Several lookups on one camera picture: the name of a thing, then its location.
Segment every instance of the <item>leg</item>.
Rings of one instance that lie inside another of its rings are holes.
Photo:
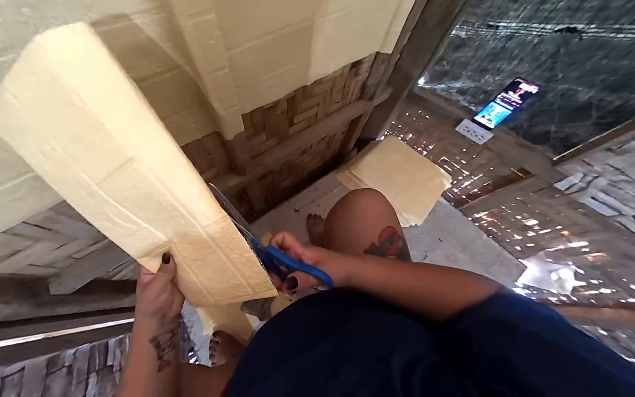
[[[335,203],[324,221],[317,215],[308,215],[308,234],[313,244],[332,251],[410,261],[396,211],[374,189],[349,192]]]
[[[181,364],[180,395],[182,397],[219,397],[234,374],[244,346],[232,335],[217,331],[209,342],[212,366]]]

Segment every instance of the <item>blue scissors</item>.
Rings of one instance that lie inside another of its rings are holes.
[[[225,197],[225,195],[222,194],[215,185],[207,185],[212,194],[215,195],[215,198],[219,202],[220,206],[225,210],[225,212],[227,212],[227,215],[229,215],[229,218],[234,222],[236,228],[239,229],[246,241],[249,243],[249,246],[252,248],[254,253],[256,253],[261,265],[264,266],[264,269],[267,272],[279,276],[281,280],[286,280],[290,273],[302,271],[318,279],[320,282],[325,284],[327,288],[334,287],[334,282],[332,281],[330,275],[321,269],[304,264],[301,261],[296,261],[272,245],[266,247],[261,244],[261,241],[251,232],[251,227],[248,222],[246,222],[239,211],[234,208],[234,205],[229,202],[227,197]]]

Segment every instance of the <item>hand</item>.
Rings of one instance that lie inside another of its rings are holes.
[[[271,239],[270,244],[293,259],[322,269],[330,275],[335,287],[344,287],[350,282],[354,270],[354,258],[350,255],[339,254],[313,245],[303,245],[290,232],[278,232]],[[281,281],[276,275],[271,277],[278,289],[288,296],[295,295],[296,291],[322,286],[319,280],[302,271],[291,273],[286,281]]]
[[[136,282],[135,323],[153,332],[175,329],[181,320],[185,297],[175,283],[176,261],[166,252],[154,274],[141,266]]]

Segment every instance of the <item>bare foot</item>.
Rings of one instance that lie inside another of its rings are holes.
[[[311,244],[316,247],[324,247],[324,219],[322,216],[309,213],[305,219],[305,224],[308,226]]]
[[[215,331],[209,341],[209,361],[212,366],[237,360],[244,353],[242,345],[231,334],[223,330]]]

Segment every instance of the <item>scissor blade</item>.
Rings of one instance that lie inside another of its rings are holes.
[[[244,219],[243,216],[241,216],[241,213],[239,213],[239,211],[234,208],[234,205],[232,205],[229,199],[224,194],[222,194],[222,192],[215,185],[207,185],[212,194],[215,195],[217,202],[220,204],[222,209],[227,212],[227,215],[229,215],[239,231],[247,238],[256,239],[256,236],[251,231],[251,226],[249,226],[249,223],[246,221],[246,219]]]

